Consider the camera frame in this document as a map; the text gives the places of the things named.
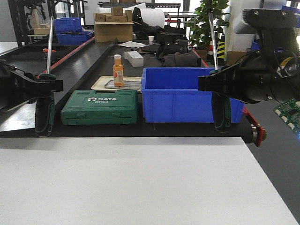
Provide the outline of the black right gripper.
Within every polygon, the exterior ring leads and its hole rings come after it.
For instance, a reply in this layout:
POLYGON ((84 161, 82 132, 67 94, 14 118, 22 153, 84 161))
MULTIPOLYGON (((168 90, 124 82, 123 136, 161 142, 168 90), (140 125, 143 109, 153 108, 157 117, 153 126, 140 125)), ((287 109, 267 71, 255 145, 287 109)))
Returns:
POLYGON ((246 103, 300 99, 300 58, 291 52, 275 54, 268 65, 259 51, 250 51, 232 66, 198 77, 198 90, 237 97, 246 103))

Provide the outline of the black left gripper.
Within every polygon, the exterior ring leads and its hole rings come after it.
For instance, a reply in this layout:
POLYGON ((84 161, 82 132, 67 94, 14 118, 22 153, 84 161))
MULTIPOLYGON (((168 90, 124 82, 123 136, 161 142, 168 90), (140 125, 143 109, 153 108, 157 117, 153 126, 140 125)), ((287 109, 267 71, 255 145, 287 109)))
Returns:
POLYGON ((34 75, 0 62, 0 111, 6 112, 37 98, 63 91, 63 81, 48 73, 34 75))

